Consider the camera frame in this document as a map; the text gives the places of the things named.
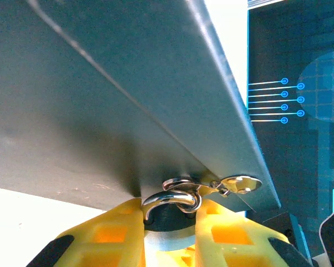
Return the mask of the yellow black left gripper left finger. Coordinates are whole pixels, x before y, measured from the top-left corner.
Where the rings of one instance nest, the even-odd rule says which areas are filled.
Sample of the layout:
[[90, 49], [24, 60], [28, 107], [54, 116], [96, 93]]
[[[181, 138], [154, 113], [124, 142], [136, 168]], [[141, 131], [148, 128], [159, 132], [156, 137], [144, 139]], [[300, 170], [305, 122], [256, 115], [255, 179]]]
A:
[[50, 241], [28, 266], [144, 266], [141, 199], [72, 227]]

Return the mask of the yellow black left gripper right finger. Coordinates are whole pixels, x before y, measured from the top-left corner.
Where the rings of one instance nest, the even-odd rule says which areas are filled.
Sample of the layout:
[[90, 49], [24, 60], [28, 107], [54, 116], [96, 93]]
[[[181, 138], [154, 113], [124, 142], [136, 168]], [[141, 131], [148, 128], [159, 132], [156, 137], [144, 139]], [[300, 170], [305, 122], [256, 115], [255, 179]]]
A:
[[311, 266], [283, 234], [206, 199], [197, 211], [195, 266]]

